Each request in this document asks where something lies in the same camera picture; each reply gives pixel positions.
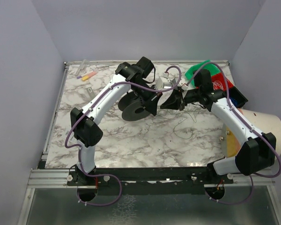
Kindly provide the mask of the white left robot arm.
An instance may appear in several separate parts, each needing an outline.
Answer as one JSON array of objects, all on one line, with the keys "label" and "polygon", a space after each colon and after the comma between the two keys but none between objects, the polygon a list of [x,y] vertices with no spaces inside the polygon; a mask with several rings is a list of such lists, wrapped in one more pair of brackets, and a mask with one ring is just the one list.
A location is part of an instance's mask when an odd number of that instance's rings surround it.
[{"label": "white left robot arm", "polygon": [[89,174],[95,169],[95,147],[103,137],[99,124],[116,102],[126,121],[137,121],[157,114],[157,103],[162,94],[156,93],[154,86],[149,86],[145,80],[153,70],[154,64],[146,57],[135,64],[123,62],[118,65],[106,87],[90,103],[80,110],[71,110],[71,126],[81,149],[77,164],[79,170]]}]

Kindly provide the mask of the black cable spool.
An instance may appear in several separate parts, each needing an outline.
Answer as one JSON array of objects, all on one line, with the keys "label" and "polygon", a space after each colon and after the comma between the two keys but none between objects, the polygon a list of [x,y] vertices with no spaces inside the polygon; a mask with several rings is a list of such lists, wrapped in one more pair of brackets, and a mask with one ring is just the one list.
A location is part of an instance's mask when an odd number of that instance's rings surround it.
[{"label": "black cable spool", "polygon": [[138,121],[151,113],[144,109],[141,98],[131,91],[126,93],[118,102],[118,108],[122,112],[125,121]]}]

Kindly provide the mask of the black plastic bin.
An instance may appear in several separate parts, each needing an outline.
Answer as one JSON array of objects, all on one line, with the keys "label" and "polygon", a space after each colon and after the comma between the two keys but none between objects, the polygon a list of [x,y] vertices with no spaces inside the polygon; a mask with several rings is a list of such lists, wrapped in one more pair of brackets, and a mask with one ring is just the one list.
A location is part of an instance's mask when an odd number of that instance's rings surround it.
[{"label": "black plastic bin", "polygon": [[248,99],[235,87],[229,88],[229,98],[236,108],[242,108]]}]

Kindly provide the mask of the red plastic bin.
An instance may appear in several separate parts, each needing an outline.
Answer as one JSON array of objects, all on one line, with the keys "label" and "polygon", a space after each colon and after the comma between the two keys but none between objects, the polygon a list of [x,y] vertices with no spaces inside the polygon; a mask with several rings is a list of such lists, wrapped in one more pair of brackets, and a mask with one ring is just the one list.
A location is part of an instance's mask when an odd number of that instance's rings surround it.
[{"label": "red plastic bin", "polygon": [[212,81],[214,90],[221,89],[223,91],[226,91],[227,88],[226,88],[222,73],[217,73],[217,74],[213,75],[211,77],[211,81]]}]

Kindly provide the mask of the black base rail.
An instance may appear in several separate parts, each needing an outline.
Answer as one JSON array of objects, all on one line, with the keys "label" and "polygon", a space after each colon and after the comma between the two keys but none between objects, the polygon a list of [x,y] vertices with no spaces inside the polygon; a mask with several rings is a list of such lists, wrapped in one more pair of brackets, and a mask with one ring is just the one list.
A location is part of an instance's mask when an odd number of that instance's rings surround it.
[{"label": "black base rail", "polygon": [[215,175],[207,167],[97,168],[89,177],[74,168],[67,186],[100,195],[202,195],[206,188],[233,183],[227,175]]}]

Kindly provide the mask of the clear plastic tube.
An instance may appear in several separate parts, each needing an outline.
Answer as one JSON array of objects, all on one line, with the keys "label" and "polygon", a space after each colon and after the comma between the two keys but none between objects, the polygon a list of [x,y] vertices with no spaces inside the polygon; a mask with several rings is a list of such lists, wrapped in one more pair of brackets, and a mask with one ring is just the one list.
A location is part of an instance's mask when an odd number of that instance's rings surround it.
[{"label": "clear plastic tube", "polygon": [[76,76],[79,76],[80,71],[84,69],[84,67],[85,67],[85,62],[86,62],[86,61],[87,61],[87,60],[84,59],[84,60],[81,62],[81,64],[79,65],[79,67],[78,67],[78,69],[77,69],[77,71],[76,71]]}]

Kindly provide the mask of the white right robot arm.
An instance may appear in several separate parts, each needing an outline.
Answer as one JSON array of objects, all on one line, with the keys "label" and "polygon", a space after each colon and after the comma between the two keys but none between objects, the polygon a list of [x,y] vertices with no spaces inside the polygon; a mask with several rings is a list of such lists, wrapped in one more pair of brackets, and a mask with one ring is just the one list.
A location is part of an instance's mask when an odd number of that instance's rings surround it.
[{"label": "white right robot arm", "polygon": [[160,106],[162,109],[182,110],[187,104],[199,102],[223,121],[237,139],[240,150],[233,157],[209,163],[217,175],[241,173],[251,175],[274,164],[276,137],[253,126],[231,103],[228,94],[213,88],[210,72],[200,70],[194,77],[195,88],[185,91],[175,88]]}]

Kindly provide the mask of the purple yellow pink markers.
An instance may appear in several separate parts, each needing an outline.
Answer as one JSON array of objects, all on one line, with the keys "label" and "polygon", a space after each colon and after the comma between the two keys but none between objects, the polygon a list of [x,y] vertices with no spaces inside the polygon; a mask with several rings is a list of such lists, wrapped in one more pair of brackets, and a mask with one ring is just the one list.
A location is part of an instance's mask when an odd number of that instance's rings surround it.
[{"label": "purple yellow pink markers", "polygon": [[93,71],[93,72],[90,72],[90,73],[87,73],[87,74],[84,74],[84,75],[77,76],[77,79],[81,79],[82,81],[86,81],[89,78],[95,76],[97,73],[98,72]]}]

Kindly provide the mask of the aluminium frame rail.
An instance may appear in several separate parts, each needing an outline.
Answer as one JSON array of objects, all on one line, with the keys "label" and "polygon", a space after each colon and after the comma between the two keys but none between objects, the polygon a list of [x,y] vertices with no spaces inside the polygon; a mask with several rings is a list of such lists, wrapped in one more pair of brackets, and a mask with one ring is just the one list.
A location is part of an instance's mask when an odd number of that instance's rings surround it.
[{"label": "aluminium frame rail", "polygon": [[[54,105],[53,105],[53,112],[50,113],[50,117],[49,117],[49,127],[46,129],[46,136],[45,136],[45,141],[44,144],[42,144],[42,148],[41,148],[41,152],[37,153],[37,162],[35,165],[32,166],[32,168],[29,171],[29,176],[28,176],[28,181],[30,180],[30,175],[32,173],[33,170],[38,169],[39,167],[39,163],[41,163],[41,165],[43,165],[42,161],[43,161],[43,155],[45,155],[45,160],[46,157],[48,155],[48,146],[50,143],[50,139],[51,139],[51,135],[52,135],[52,130],[56,121],[56,117],[57,117],[57,111],[58,111],[58,107],[60,105],[60,100],[61,100],[61,95],[62,95],[62,91],[65,85],[65,80],[67,77],[67,72],[68,72],[68,64],[66,61],[64,61],[62,63],[62,77],[61,77],[61,82],[58,85],[58,93],[57,96],[53,98],[54,100]],[[34,197],[34,193],[35,193],[35,188],[33,187],[29,187],[29,184],[26,185],[26,191],[25,191],[25,195],[24,195],[24,200],[22,203],[22,207],[21,207],[21,211],[19,214],[19,218],[17,221],[17,225],[26,225],[27,221],[28,221],[28,217],[29,217],[29,213],[30,213],[30,209],[32,206],[32,202],[33,202],[33,197]]]}]

